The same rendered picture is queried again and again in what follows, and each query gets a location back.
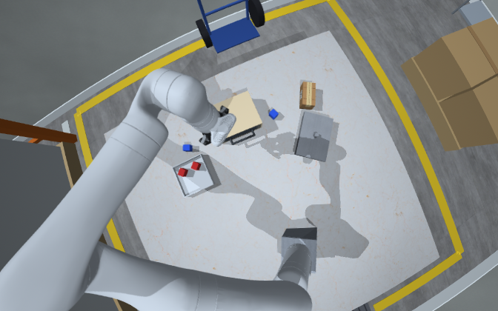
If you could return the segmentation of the brown cardboard box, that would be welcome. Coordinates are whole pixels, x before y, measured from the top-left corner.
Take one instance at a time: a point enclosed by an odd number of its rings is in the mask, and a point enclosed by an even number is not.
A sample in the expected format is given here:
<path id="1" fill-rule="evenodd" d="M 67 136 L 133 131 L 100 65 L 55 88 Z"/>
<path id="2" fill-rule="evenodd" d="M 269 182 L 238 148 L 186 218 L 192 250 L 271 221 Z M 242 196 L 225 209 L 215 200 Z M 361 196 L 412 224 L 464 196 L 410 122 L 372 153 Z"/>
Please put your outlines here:
<path id="1" fill-rule="evenodd" d="M 316 105 L 316 83 L 302 82 L 299 109 L 312 110 Z"/>

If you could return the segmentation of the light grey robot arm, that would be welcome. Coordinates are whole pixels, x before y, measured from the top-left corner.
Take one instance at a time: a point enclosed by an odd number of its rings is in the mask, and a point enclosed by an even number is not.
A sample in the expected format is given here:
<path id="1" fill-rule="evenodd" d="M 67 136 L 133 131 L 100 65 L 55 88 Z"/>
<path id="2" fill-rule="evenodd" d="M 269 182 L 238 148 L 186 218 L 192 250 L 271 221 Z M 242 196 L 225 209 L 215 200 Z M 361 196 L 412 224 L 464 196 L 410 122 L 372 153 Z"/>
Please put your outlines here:
<path id="1" fill-rule="evenodd" d="M 236 123 L 232 113 L 220 117 L 198 79 L 167 68 L 149 73 L 89 167 L 1 270 L 0 311 L 69 311 L 84 293 L 139 311 L 312 310 L 311 252 L 303 244 L 289 246 L 272 281 L 255 281 L 150 261 L 99 241 L 167 140 L 161 110 L 211 133 L 217 147 Z"/>

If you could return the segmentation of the grey metal lid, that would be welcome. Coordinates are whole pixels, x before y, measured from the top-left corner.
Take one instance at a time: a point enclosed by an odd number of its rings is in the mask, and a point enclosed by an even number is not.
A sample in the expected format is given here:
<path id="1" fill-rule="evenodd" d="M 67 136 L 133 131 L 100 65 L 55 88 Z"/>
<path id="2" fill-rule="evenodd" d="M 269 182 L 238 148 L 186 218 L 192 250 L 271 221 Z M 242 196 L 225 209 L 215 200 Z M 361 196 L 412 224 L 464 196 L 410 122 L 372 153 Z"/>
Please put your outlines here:
<path id="1" fill-rule="evenodd" d="M 325 162 L 332 126 L 333 118 L 305 111 L 295 155 Z"/>

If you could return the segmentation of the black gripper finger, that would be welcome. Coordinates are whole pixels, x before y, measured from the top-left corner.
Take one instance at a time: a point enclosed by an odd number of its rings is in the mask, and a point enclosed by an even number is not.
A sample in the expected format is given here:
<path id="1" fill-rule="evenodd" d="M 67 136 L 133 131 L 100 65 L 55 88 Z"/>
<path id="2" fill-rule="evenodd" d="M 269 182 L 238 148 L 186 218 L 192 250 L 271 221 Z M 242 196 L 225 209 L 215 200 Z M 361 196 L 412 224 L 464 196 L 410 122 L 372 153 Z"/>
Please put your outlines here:
<path id="1" fill-rule="evenodd" d="M 209 139 L 209 140 L 208 140 Z M 201 142 L 202 144 L 204 144 L 205 146 L 210 144 L 211 143 L 211 136 L 206 138 L 205 137 L 205 134 L 202 138 L 199 139 L 199 142 Z"/>
<path id="2" fill-rule="evenodd" d="M 226 114 L 229 113 L 229 109 L 226 108 L 226 107 L 224 107 L 224 106 L 221 106 L 219 112 L 222 113 L 225 116 Z"/>

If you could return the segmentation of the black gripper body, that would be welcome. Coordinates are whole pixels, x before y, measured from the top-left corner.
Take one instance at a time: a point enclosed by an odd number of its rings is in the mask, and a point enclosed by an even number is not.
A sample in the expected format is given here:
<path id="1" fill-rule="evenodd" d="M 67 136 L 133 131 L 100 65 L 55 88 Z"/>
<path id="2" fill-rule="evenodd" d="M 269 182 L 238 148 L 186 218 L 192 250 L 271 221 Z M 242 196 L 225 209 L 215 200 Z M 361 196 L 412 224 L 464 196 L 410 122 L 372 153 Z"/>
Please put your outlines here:
<path id="1" fill-rule="evenodd" d="M 220 114 L 220 113 L 219 113 L 219 114 Z M 220 117 L 222 117 L 221 115 L 223 116 L 223 114 L 222 114 L 222 113 L 220 114 Z M 202 133 L 202 135 L 204 135 L 204 134 L 205 134 L 205 137 L 206 137 L 206 138 L 208 138 L 208 137 L 210 137 L 210 136 L 211 136 L 211 133 Z"/>

